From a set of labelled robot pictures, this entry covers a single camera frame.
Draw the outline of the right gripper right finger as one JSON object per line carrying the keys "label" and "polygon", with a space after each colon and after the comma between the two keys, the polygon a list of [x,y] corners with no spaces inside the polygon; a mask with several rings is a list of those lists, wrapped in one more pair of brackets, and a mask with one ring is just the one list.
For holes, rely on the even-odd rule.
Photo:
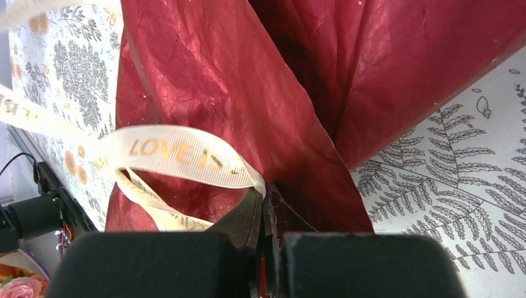
{"label": "right gripper right finger", "polygon": [[319,233],[273,184],[264,202],[264,297],[465,297],[442,246],[426,236]]}

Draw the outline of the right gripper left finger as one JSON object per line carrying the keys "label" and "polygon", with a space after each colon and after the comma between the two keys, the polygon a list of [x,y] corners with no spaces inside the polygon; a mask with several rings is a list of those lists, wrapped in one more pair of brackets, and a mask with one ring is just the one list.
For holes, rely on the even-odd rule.
{"label": "right gripper left finger", "polygon": [[248,189],[204,232],[88,233],[66,252],[47,297],[258,297],[262,203]]}

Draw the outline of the cream printed ribbon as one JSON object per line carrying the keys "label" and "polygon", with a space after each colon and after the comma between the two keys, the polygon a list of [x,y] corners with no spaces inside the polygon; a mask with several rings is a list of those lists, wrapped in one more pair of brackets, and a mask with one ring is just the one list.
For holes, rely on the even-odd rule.
{"label": "cream printed ribbon", "polygon": [[96,230],[206,230],[247,188],[265,191],[253,16],[247,1],[8,1],[1,120]]}

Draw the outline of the dark red wrapping paper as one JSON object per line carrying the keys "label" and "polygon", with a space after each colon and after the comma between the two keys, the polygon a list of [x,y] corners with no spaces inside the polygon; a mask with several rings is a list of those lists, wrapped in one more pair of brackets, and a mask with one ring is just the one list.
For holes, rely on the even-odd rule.
{"label": "dark red wrapping paper", "polygon": [[281,231],[371,232],[350,171],[525,44],[524,1],[122,1],[117,127],[229,142]]}

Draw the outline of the pink fake flower bouquet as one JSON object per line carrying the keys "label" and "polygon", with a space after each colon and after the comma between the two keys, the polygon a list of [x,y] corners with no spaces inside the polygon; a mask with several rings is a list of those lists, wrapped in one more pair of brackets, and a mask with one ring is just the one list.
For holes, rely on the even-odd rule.
{"label": "pink fake flower bouquet", "polygon": [[43,284],[34,278],[15,278],[3,285],[1,298],[39,298]]}

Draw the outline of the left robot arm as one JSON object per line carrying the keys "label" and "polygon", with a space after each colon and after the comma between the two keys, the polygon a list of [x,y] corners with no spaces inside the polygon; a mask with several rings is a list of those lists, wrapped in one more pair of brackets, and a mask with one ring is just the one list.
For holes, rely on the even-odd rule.
{"label": "left robot arm", "polygon": [[59,204],[51,195],[1,206],[1,253],[18,250],[21,240],[54,232],[62,226]]}

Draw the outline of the floral tablecloth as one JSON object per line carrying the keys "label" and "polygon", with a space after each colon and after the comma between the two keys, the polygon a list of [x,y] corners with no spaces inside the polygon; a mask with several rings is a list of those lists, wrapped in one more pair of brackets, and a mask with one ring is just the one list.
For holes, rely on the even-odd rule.
{"label": "floral tablecloth", "polygon": [[[93,137],[115,129],[117,6],[9,32],[12,87]],[[525,296],[525,50],[351,173],[380,233],[441,242],[469,297]]]}

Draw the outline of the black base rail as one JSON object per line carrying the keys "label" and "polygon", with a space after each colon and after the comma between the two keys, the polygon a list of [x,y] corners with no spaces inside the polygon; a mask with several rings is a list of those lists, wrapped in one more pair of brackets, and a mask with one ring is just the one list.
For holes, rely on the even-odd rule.
{"label": "black base rail", "polygon": [[32,181],[37,186],[38,196],[51,195],[57,200],[63,219],[62,228],[68,227],[75,231],[96,232],[96,226],[41,156],[32,137],[27,132],[11,125],[7,127],[7,131],[19,149],[26,154],[33,168]]}

